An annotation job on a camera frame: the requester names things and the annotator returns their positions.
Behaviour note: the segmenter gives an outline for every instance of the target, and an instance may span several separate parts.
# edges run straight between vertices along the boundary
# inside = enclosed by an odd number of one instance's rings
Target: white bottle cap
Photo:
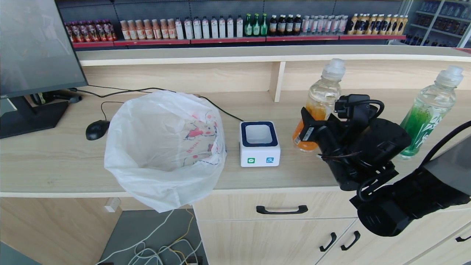
[[[435,81],[444,86],[458,86],[463,80],[463,68],[458,66],[448,66],[446,70],[440,71]]]
[[[332,59],[324,66],[322,77],[329,80],[340,81],[345,74],[345,61],[342,59]]]

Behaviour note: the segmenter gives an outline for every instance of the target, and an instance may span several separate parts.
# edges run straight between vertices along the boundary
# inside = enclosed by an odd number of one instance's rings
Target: drawer handle
[[[470,238],[471,238],[471,236],[469,236],[469,237],[467,237],[467,238],[457,237],[457,238],[455,238],[455,240],[456,240],[456,242],[463,242],[463,241],[466,241],[466,240],[468,240],[468,239],[470,239]]]
[[[297,214],[304,214],[308,211],[308,207],[306,205],[299,205],[298,210],[294,212],[269,212],[265,209],[265,206],[257,206],[257,213],[263,215],[297,215]]]
[[[330,246],[337,240],[337,235],[335,234],[335,232],[330,233],[330,236],[332,239],[330,240],[330,243],[327,245],[327,247],[325,248],[324,246],[319,247],[321,252],[326,252],[330,248]]]
[[[353,234],[355,235],[355,239],[353,240],[353,242],[348,247],[346,247],[345,245],[341,245],[340,249],[342,249],[342,251],[349,250],[358,241],[358,239],[360,239],[360,232],[355,231],[355,232],[353,232]]]

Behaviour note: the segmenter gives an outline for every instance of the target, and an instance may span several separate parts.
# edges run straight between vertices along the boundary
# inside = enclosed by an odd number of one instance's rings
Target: cabinet door
[[[445,240],[436,248],[427,251],[426,254],[410,264],[461,265],[468,261],[471,261],[471,225],[454,234],[453,237]]]
[[[369,232],[359,220],[340,238],[318,265],[398,265],[404,264],[456,232],[471,220],[470,210],[441,212],[414,220],[398,236],[380,237]],[[360,239],[348,250],[341,250]]]
[[[313,265],[354,219],[198,222],[210,265]]]

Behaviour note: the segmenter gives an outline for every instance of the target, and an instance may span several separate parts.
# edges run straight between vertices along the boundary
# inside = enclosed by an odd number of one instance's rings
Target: drawer
[[[211,194],[194,203],[193,209],[199,221],[356,217],[349,202],[354,195],[354,191]],[[257,206],[267,213],[257,212]]]

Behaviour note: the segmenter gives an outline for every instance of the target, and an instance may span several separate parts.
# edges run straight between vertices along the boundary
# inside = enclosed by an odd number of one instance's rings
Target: floor
[[[111,234],[101,260],[108,257],[113,252],[128,248],[147,237],[157,226],[164,222],[168,213],[169,212],[159,214],[156,211],[124,211]],[[171,244],[186,233],[190,219],[191,215],[186,210],[175,210],[169,217],[167,223],[146,240],[146,247],[157,251],[161,246]],[[185,239],[191,243],[193,248],[196,248],[200,243],[200,233],[195,219],[191,222],[189,233],[185,236]],[[188,254],[192,252],[186,243],[178,243],[173,249],[181,251],[185,256],[188,256]],[[203,245],[199,247],[196,254],[197,256],[203,257],[203,265],[208,264]],[[151,252],[145,252],[144,255],[151,255]],[[133,256],[134,248],[131,248],[124,252],[114,254],[105,262],[113,262],[114,265],[127,265]],[[178,258],[170,251],[163,252],[160,257],[164,265],[179,264]],[[136,262],[135,265],[141,265],[147,261],[148,259],[142,259]]]

